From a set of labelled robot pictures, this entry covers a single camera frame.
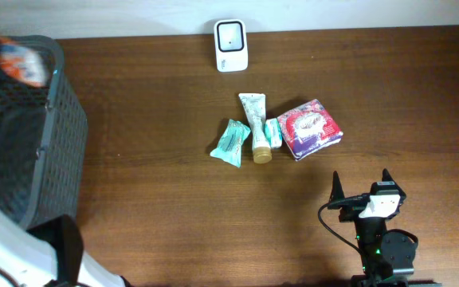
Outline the orange white packet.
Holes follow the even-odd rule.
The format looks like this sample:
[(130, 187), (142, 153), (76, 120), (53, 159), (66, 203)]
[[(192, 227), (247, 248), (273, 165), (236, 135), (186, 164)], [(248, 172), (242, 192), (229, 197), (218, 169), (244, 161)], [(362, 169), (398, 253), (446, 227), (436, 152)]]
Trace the orange white packet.
[(46, 86), (49, 74), (38, 52), (0, 36), (0, 68), (9, 77), (35, 88)]

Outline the pink floral pad package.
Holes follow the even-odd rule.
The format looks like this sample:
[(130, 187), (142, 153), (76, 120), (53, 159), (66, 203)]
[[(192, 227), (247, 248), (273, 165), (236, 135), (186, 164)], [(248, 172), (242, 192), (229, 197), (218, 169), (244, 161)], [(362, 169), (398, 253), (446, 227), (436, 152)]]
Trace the pink floral pad package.
[(295, 161), (337, 144), (343, 131), (317, 100), (311, 100), (277, 117), (282, 138)]

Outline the small green tissue packet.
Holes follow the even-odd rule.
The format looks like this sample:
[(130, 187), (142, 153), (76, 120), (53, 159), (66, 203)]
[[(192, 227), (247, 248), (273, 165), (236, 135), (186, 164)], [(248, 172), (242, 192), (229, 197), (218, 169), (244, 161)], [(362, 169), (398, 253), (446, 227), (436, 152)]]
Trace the small green tissue packet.
[(282, 145), (281, 128), (277, 118), (268, 119), (265, 121), (265, 138), (269, 142), (272, 149), (278, 149)]

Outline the teal wipes packet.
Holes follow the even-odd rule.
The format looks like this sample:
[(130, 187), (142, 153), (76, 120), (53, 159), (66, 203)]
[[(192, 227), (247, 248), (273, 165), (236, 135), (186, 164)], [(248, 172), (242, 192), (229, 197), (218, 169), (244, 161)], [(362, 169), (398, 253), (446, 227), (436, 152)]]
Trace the teal wipes packet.
[(210, 156), (240, 168), (242, 146), (250, 132), (250, 128), (242, 122), (229, 120), (226, 130), (219, 139), (217, 147), (210, 152)]

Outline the white tube gold cap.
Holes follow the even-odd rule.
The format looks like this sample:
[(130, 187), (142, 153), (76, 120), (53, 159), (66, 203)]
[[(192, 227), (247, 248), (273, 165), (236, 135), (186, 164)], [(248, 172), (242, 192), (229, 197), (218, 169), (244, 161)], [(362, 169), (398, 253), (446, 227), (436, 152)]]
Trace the white tube gold cap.
[(254, 163), (264, 164), (272, 160), (272, 149), (265, 136), (266, 95), (263, 93), (239, 93), (246, 118), (253, 134)]

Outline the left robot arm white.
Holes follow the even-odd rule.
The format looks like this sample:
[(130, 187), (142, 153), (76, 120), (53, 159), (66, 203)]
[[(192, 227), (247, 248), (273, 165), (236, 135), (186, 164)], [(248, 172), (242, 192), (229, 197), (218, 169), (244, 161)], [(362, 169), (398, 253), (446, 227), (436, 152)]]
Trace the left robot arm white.
[(45, 36), (0, 36), (0, 286), (125, 286), (76, 222), (88, 120)]

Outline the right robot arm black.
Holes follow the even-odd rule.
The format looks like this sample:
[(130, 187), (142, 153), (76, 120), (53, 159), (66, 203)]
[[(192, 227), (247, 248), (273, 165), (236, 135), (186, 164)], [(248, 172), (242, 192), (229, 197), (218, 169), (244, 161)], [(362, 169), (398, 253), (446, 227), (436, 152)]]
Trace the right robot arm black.
[(386, 228), (386, 222), (400, 212), (406, 193), (393, 180), (388, 170), (382, 171), (382, 179), (372, 183), (367, 193), (347, 197), (337, 172), (333, 173), (328, 203), (323, 210), (338, 210), (340, 222), (355, 225), (356, 244), (336, 233), (328, 231), (356, 250), (361, 258), (363, 274), (350, 280), (351, 286), (438, 286), (434, 281), (411, 281), (418, 238), (405, 230)]

